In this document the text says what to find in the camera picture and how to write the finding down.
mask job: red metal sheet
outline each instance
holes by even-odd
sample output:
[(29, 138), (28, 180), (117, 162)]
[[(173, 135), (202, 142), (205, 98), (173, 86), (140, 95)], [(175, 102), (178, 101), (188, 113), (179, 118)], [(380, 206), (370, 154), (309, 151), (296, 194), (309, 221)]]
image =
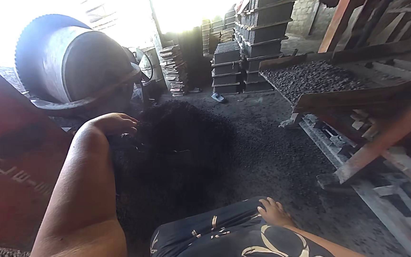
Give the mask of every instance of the red metal sheet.
[(31, 249), (70, 142), (0, 76), (0, 247)]

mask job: gray slipper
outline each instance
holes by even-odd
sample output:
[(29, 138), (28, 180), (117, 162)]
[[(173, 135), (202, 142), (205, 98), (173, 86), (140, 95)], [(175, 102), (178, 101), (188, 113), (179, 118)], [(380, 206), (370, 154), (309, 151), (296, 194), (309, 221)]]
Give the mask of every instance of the gray slipper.
[(219, 102), (223, 102), (225, 101), (225, 98), (223, 96), (221, 96), (219, 93), (213, 93), (212, 98), (219, 101)]

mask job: black curly material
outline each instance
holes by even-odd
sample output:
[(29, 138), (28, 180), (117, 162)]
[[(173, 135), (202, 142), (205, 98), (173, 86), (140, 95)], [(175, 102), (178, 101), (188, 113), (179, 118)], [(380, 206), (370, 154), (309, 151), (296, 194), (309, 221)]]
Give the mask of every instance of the black curly material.
[(180, 101), (149, 108), (139, 120), (135, 139), (110, 144), (118, 219), (127, 237), (148, 241), (158, 225), (207, 211), (207, 186), (230, 165), (236, 132), (228, 119)]

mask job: mixer drum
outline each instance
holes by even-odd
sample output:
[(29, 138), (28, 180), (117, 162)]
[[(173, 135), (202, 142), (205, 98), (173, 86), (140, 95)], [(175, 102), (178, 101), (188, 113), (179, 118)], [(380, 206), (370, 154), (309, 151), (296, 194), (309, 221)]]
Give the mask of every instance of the mixer drum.
[(26, 26), (15, 65), (31, 95), (57, 103), (78, 101), (125, 82), (134, 69), (124, 49), (105, 33), (58, 14)]

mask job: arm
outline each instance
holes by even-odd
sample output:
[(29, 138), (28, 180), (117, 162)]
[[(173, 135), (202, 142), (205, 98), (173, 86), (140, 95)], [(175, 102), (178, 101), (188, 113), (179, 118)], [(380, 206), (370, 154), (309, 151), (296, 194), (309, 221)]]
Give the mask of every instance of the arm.
[(137, 120), (126, 114), (106, 114), (77, 131), (31, 257), (126, 256), (106, 135), (134, 135), (136, 124)]
[(291, 215), (283, 210), (281, 203), (275, 202), (272, 198), (267, 197), (267, 201), (265, 199), (261, 199), (260, 202), (264, 205), (266, 210), (264, 210), (262, 207), (258, 207), (258, 211), (266, 222), (287, 228), (298, 233), (299, 235), (302, 235), (303, 237), (312, 240), (313, 242), (328, 250), (335, 257), (365, 257), (364, 255), (353, 252), (348, 248), (334, 244), (326, 239), (296, 228), (296, 225), (291, 219)]

